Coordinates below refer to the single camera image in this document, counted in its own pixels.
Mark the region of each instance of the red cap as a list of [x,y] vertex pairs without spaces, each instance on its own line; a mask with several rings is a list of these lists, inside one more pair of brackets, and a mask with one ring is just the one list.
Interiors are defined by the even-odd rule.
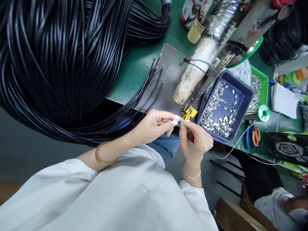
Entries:
[[293,3],[295,2],[296,0],[273,0],[273,5],[276,7],[276,8],[282,8],[284,7],[285,5],[288,5],[290,3]]

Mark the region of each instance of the white shirt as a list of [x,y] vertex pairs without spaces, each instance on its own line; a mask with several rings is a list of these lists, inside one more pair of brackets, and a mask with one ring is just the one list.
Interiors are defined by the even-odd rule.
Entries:
[[300,225],[304,225],[305,216],[308,215],[308,211],[294,209],[287,214],[284,211],[283,205],[292,197],[294,196],[284,188],[275,188],[271,195],[256,200],[254,206],[280,231],[297,231],[301,230]]
[[147,145],[99,174],[78,159],[50,166],[0,206],[0,230],[218,230],[203,188],[164,167]]

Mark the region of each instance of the white wire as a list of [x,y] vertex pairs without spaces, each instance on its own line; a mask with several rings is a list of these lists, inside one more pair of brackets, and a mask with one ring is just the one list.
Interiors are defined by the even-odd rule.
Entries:
[[241,138],[243,137],[243,135],[245,134],[245,132],[252,126],[252,125],[250,125],[244,132],[243,132],[243,134],[241,135],[241,137],[239,138],[239,140],[236,142],[236,144],[233,146],[233,148],[232,148],[232,150],[229,152],[229,154],[228,155],[226,155],[224,158],[227,158],[229,155],[230,155],[230,153],[233,151],[233,149],[235,148],[235,146],[237,145],[237,143],[241,140]]
[[[236,144],[233,146],[233,148],[232,148],[232,150],[228,153],[228,155],[226,155],[224,158],[227,158],[229,155],[230,155],[230,153],[233,151],[233,149],[235,148],[235,146],[237,145],[237,143],[241,140],[241,138],[243,137],[243,135],[245,134],[245,132],[252,126],[252,125],[250,125],[245,131],[244,131],[244,133],[241,135],[241,137],[240,137],[240,139],[236,142]],[[224,158],[220,158],[220,157],[218,157],[217,155],[216,155],[216,153],[215,153],[215,151],[214,151],[214,147],[213,147],[213,152],[214,152],[214,154],[215,154],[215,156],[217,157],[217,158],[219,158],[219,159],[224,159]],[[262,161],[259,161],[258,159],[256,159],[256,158],[254,158],[254,157],[252,157],[251,155],[249,155],[248,153],[246,153],[249,157],[251,157],[252,159],[255,159],[256,161],[258,161],[258,162],[260,162],[260,163],[263,163],[263,164],[267,164],[267,165],[279,165],[279,164],[281,164],[282,163],[282,161],[280,161],[279,163],[276,163],[276,164],[268,164],[268,163],[264,163],[264,162],[262,162]]]
[[282,161],[280,161],[279,163],[276,163],[276,164],[268,164],[268,163],[264,163],[264,162],[262,162],[262,161],[259,161],[258,159],[252,157],[252,156],[249,155],[248,153],[246,153],[246,154],[247,154],[249,157],[251,157],[252,159],[255,159],[256,161],[258,161],[258,162],[260,162],[260,163],[262,163],[262,164],[267,164],[267,165],[278,165],[278,164],[281,164],[281,163],[282,163]]

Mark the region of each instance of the blue plastic tray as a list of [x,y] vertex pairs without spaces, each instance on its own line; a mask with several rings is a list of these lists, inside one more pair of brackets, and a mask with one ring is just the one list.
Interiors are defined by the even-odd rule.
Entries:
[[[207,129],[205,129],[205,131],[213,137],[213,140],[218,141],[220,143],[229,144],[234,140],[237,134],[237,131],[242,123],[242,120],[244,119],[244,116],[246,114],[246,111],[249,107],[250,101],[254,93],[251,87],[249,87],[239,78],[237,78],[232,72],[230,72],[229,70],[223,71],[220,74],[220,76],[216,79],[207,99],[205,99],[205,96],[203,96],[202,101],[205,103],[201,104],[201,107],[199,109],[201,113],[199,113],[197,124],[200,124],[200,121],[204,115],[204,111],[206,107],[208,106],[209,101],[214,93],[214,90],[216,89],[220,80],[226,81],[226,85],[228,85],[228,88],[225,88],[224,94],[220,96],[227,103],[222,104],[215,111],[213,111],[213,116],[211,119],[213,120],[213,123],[219,122],[218,118],[223,119],[225,116],[232,114],[232,112],[230,112],[229,109],[232,109],[232,110],[237,109],[237,116],[235,118],[234,124],[232,126],[232,129],[230,131],[230,135],[228,136],[228,138],[222,137]],[[237,104],[233,106],[233,102],[235,100],[237,100]]]

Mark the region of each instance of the yellow clamp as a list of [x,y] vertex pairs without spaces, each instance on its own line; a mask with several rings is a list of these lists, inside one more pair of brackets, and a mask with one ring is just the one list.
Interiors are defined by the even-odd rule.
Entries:
[[194,118],[195,115],[198,113],[197,110],[195,110],[192,106],[190,106],[186,112],[185,115],[183,116],[183,120],[189,120],[190,118]]

